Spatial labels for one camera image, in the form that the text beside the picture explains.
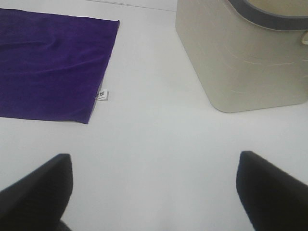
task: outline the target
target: floor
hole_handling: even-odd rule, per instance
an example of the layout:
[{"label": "floor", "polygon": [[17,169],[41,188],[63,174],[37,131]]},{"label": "floor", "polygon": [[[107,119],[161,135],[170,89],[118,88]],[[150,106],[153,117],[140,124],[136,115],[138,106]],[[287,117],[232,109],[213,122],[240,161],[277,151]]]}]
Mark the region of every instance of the floor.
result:
[{"label": "floor", "polygon": [[242,150],[308,183],[308,103],[214,109],[174,11],[88,0],[0,7],[121,21],[103,81],[109,100],[97,102],[88,125],[0,118],[0,189],[58,153],[72,155],[63,220],[73,231],[252,231],[235,188]]}]

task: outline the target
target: fabric tag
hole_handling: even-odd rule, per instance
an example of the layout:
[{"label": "fabric tag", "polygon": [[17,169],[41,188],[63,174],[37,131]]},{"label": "fabric tag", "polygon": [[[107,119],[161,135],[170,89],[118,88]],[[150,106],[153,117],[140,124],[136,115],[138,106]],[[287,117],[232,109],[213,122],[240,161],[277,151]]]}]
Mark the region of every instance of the fabric tag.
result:
[{"label": "fabric tag", "polygon": [[96,95],[96,100],[97,101],[108,100],[108,90],[107,89],[100,90],[100,92],[97,93]]}]

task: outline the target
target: purple cloth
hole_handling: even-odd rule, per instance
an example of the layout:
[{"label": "purple cloth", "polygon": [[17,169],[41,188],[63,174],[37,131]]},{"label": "purple cloth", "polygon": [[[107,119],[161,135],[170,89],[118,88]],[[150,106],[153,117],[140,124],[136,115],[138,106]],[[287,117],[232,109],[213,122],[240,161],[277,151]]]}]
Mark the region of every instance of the purple cloth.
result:
[{"label": "purple cloth", "polygon": [[87,124],[118,27],[0,9],[0,116]]}]

